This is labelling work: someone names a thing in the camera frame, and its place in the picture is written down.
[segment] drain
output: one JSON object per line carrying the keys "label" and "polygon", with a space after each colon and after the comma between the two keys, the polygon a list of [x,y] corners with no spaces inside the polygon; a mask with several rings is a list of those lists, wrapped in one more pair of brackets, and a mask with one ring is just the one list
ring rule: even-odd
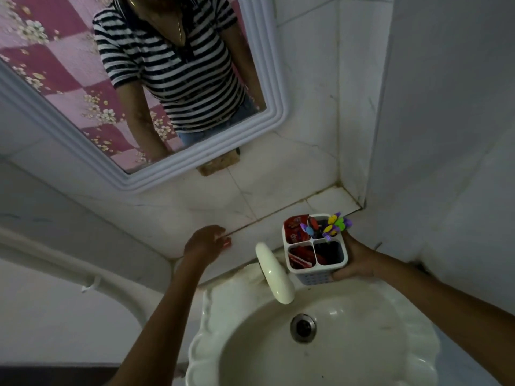
{"label": "drain", "polygon": [[317,325],[307,314],[298,314],[293,317],[290,324],[290,332],[296,342],[303,344],[311,343],[317,334]]}

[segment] sink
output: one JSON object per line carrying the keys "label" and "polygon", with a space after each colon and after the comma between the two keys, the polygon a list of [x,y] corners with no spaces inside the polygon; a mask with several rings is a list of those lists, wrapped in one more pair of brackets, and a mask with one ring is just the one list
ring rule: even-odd
{"label": "sink", "polygon": [[204,293],[189,386],[437,384],[439,340],[402,294],[372,279],[304,286],[278,303],[258,265]]}

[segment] person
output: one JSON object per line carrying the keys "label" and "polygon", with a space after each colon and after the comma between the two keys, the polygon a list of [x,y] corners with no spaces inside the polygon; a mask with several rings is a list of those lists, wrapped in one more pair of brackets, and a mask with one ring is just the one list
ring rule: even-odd
{"label": "person", "polygon": [[266,107],[228,0],[113,0],[94,16],[93,31],[127,125],[149,162],[170,153],[154,129],[143,87],[163,105],[185,147]]}
{"label": "person", "polygon": [[[196,286],[205,268],[229,243],[222,227],[196,231],[156,311],[110,386],[170,386]],[[343,232],[350,263],[333,275],[383,279],[467,351],[499,383],[515,385],[515,316],[376,252]]]}

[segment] compartment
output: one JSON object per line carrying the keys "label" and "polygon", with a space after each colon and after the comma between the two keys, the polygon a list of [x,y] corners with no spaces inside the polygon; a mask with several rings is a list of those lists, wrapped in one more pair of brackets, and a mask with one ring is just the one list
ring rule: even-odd
{"label": "compartment", "polygon": [[283,223],[284,237],[288,244],[296,244],[304,241],[309,241],[310,236],[301,229],[300,224],[307,224],[307,217],[309,215],[297,215],[288,218]]}
{"label": "compartment", "polygon": [[316,266],[315,250],[310,242],[301,242],[288,248],[288,262],[294,270],[303,270]]}
{"label": "compartment", "polygon": [[317,240],[313,244],[317,261],[322,266],[340,264],[344,261],[344,250],[339,241]]}
{"label": "compartment", "polygon": [[324,228],[325,225],[327,225],[327,219],[324,217],[309,216],[307,218],[307,225],[310,228],[312,228],[312,230],[314,232],[313,235],[311,236],[311,238],[314,240],[320,239],[320,238],[323,238],[322,229]]}

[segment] white plastic container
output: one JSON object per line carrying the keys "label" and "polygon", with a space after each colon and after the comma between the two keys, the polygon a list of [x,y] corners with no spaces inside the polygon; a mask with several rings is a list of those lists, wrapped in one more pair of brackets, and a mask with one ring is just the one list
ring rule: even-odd
{"label": "white plastic container", "polygon": [[[310,215],[310,217],[313,217],[316,220],[327,219],[330,216],[331,216],[330,214],[311,214]],[[330,264],[327,266],[323,266],[322,264],[319,264],[318,260],[317,260],[316,264],[314,266],[312,266],[311,268],[303,268],[300,270],[296,270],[290,264],[290,259],[288,257],[288,252],[291,249],[296,248],[298,246],[311,246],[316,253],[316,246],[318,244],[327,243],[328,241],[325,238],[313,239],[312,237],[310,237],[310,239],[308,241],[297,242],[295,244],[289,244],[286,240],[286,232],[284,230],[284,224],[282,227],[282,232],[283,232],[284,255],[286,257],[286,265],[288,266],[288,270],[291,273],[297,275],[299,280],[304,285],[319,285],[322,283],[331,282],[331,274],[334,271],[339,270],[340,268],[346,266],[347,263],[349,262],[349,256],[347,254],[347,249],[345,248],[344,239],[341,236],[341,233],[338,233],[335,237],[332,238],[331,242],[338,242],[340,244],[341,250],[343,253],[343,261],[342,262],[340,262],[338,264]]]}

